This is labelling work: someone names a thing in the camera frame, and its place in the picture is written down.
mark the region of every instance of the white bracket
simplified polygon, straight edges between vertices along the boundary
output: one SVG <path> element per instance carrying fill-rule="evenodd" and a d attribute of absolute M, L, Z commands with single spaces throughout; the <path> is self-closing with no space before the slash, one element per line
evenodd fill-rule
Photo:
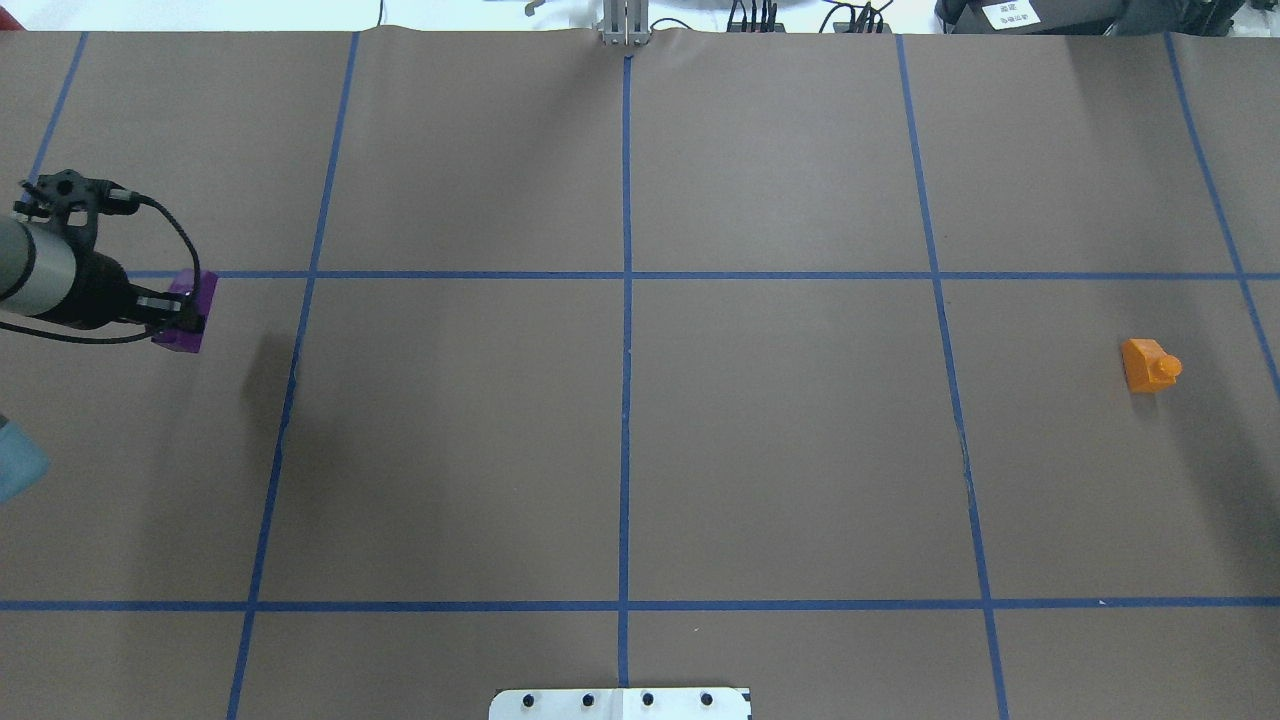
<path fill-rule="evenodd" d="M 739 688 L 503 691 L 489 720 L 750 720 L 751 692 Z"/>
<path fill-rule="evenodd" d="M 649 42 L 649 0 L 604 0 L 600 38 L 605 45 Z"/>

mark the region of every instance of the blue grid line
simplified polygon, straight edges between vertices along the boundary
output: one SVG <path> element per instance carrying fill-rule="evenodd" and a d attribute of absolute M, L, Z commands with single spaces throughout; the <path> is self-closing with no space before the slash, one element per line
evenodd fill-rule
<path fill-rule="evenodd" d="M 1267 333 L 1262 329 L 1258 307 L 1253 302 L 1253 292 L 1249 291 L 1249 281 L 1244 274 L 1244 263 L 1240 260 L 1240 251 L 1235 246 L 1231 225 L 1226 222 L 1226 211 L 1222 209 L 1222 199 L 1217 193 L 1213 173 L 1208 168 L 1208 158 L 1204 156 L 1204 147 L 1201 145 L 1199 132 L 1196 129 L 1196 118 L 1192 115 L 1192 105 L 1187 99 L 1187 87 L 1183 85 L 1183 72 L 1178 65 L 1178 50 L 1174 47 L 1174 36 L 1167 32 L 1165 33 L 1165 50 L 1169 51 L 1169 68 L 1174 73 L 1174 86 L 1178 88 L 1178 102 L 1183 108 L 1187 135 L 1190 137 L 1192 149 L 1196 151 L 1196 161 L 1199 164 L 1201 176 L 1204 178 L 1204 187 L 1208 190 L 1210 200 L 1213 201 L 1213 214 L 1217 215 L 1217 225 L 1222 231 L 1226 252 L 1231 256 L 1231 265 L 1235 268 L 1235 277 L 1240 283 L 1240 295 L 1244 296 L 1244 306 L 1249 311 L 1249 322 L 1253 323 L 1253 333 L 1258 337 L 1258 345 L 1262 347 L 1262 359 L 1266 361 L 1267 372 L 1271 374 L 1271 387 L 1276 397 L 1280 397 L 1280 372 L 1276 370 L 1276 360 L 1271 354 L 1271 343 L 1267 342 Z"/>
<path fill-rule="evenodd" d="M 253 635 L 253 620 L 259 591 L 262 585 L 262 566 L 266 562 L 266 546 L 271 534 L 271 518 L 275 514 L 275 497 L 280 487 L 280 469 L 284 465 L 284 439 L 293 414 L 293 400 L 298 386 L 298 361 L 307 334 L 307 322 L 311 315 L 311 299 L 315 295 L 316 270 L 320 254 L 324 250 L 324 231 L 329 218 L 329 199 L 333 195 L 333 181 L 338 170 L 338 152 L 342 149 L 342 129 L 347 117 L 347 101 L 351 97 L 351 79 L 356 69 L 356 51 L 360 47 L 360 33 L 351 33 L 351 46 L 347 50 L 347 70 L 342 82 L 342 96 L 338 100 L 338 117 L 334 122 L 333 143 L 329 147 L 329 169 L 325 173 L 324 192 L 320 197 L 320 215 L 316 218 L 315 242 L 311 246 L 311 265 L 307 287 L 302 293 L 302 307 L 298 313 L 298 331 L 293 338 L 293 357 L 289 361 L 289 380 L 284 388 L 284 406 L 280 410 L 280 425 L 275 437 L 275 454 L 271 460 L 271 477 L 266 486 L 266 502 L 262 507 L 262 524 L 257 534 L 257 551 L 253 556 L 253 573 L 250 578 L 248 606 L 244 609 L 244 625 L 241 630 L 239 650 L 236 656 L 236 673 L 232 676 L 232 689 L 227 700 L 227 719 L 236 720 L 239 711 L 241 688 L 244 684 L 244 669 L 248 665 L 250 641 Z"/>
<path fill-rule="evenodd" d="M 618 687 L 631 684 L 631 61 L 622 59 L 622 416 L 618 468 Z"/>
<path fill-rule="evenodd" d="M 628 600 L 632 612 L 858 612 L 940 610 L 1151 610 L 1280 607 L 1280 596 L 1007 597 L 918 600 Z M 244 612 L 246 601 L 0 600 L 0 612 Z M 255 612 L 617 612 L 613 600 L 516 601 L 259 601 Z"/>
<path fill-rule="evenodd" d="M 906 131 L 911 141 L 911 161 L 915 165 L 915 190 L 920 199 L 920 219 L 924 225 L 924 243 L 929 252 L 929 270 L 933 273 L 933 304 L 938 314 L 938 333 L 942 338 L 942 357 L 947 368 L 947 386 L 951 389 L 951 414 L 960 438 L 960 455 L 964 464 L 965 489 L 969 495 L 969 532 L 973 537 L 973 555 L 978 570 L 978 589 L 982 593 L 983 619 L 987 624 L 987 651 L 991 656 L 991 675 L 996 691 L 996 707 L 1001 720 L 1009 720 L 1009 700 L 1005 693 L 1005 671 L 1000 659 L 1000 637 L 996 632 L 996 612 L 991 605 L 991 580 L 987 575 L 987 552 L 982 542 L 982 519 L 978 514 L 978 491 L 973 483 L 973 464 L 969 457 L 969 438 L 965 433 L 964 406 L 960 402 L 960 383 L 956 379 L 955 356 L 951 351 L 951 327 L 947 323 L 946 301 L 942 296 L 942 274 L 938 266 L 938 250 L 933 238 L 933 218 L 929 211 L 929 193 L 924 183 L 924 163 L 920 159 L 920 138 L 915 127 L 915 108 L 911 102 L 911 81 L 906 64 L 906 45 L 902 36 L 895 36 L 897 42 L 899 74 L 902 79 L 902 101 L 906 109 Z"/>
<path fill-rule="evenodd" d="M 72 83 L 76 82 L 76 70 L 79 69 L 79 61 L 84 56 L 84 45 L 87 44 L 88 32 L 82 32 L 79 42 L 76 44 L 76 53 L 72 54 L 72 64 L 67 68 L 67 77 L 63 78 L 63 87 L 58 91 L 58 101 L 54 102 L 54 111 L 49 115 L 49 124 L 45 126 L 45 136 L 40 138 L 40 149 L 36 150 L 36 159 L 31 163 L 31 172 L 27 173 L 27 182 L 29 183 L 36 182 L 36 177 L 40 176 L 40 168 L 45 164 L 45 154 L 49 152 L 49 145 L 54 141 L 54 128 L 58 127 L 58 120 L 63 117 L 63 108 L 67 105 L 67 96 L 70 95 Z M 26 192 L 22 193 L 24 201 L 29 197 Z"/>
<path fill-rule="evenodd" d="M 168 279 L 179 270 L 133 270 L 133 279 Z M 1101 273 L 1037 270 L 216 270 L 225 279 L 468 279 L 468 281 L 1152 281 L 1238 282 L 1236 273 Z M 1280 281 L 1280 273 L 1244 273 Z"/>

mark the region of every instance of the purple object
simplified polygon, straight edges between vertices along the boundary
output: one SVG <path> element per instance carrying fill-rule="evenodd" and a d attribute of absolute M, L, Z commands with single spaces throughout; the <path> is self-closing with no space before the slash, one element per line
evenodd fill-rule
<path fill-rule="evenodd" d="M 187 293 L 191 292 L 193 281 L 193 270 L 183 270 L 178 273 L 178 277 L 173 279 L 169 284 L 169 292 Z M 196 297 L 196 313 L 209 320 L 209 311 L 214 306 L 214 291 L 218 290 L 218 274 L 210 270 L 204 270 L 200 273 L 200 296 Z M 204 332 L 191 332 L 182 328 L 169 328 L 163 333 L 159 333 L 151 342 L 173 350 L 174 352 L 200 352 L 200 343 L 205 340 Z"/>

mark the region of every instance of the orange block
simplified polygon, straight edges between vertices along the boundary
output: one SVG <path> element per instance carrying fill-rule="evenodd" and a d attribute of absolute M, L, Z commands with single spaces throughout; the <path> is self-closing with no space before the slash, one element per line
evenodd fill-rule
<path fill-rule="evenodd" d="M 1153 340 L 1130 338 L 1120 345 L 1129 392 L 1160 392 L 1178 382 L 1183 361 Z"/>

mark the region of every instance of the red object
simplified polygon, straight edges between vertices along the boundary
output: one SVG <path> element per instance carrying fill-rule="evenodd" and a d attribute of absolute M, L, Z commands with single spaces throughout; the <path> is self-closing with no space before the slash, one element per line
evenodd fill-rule
<path fill-rule="evenodd" d="M 0 8 L 0 29 L 27 29 L 22 27 L 22 23 L 15 20 L 9 10 Z"/>

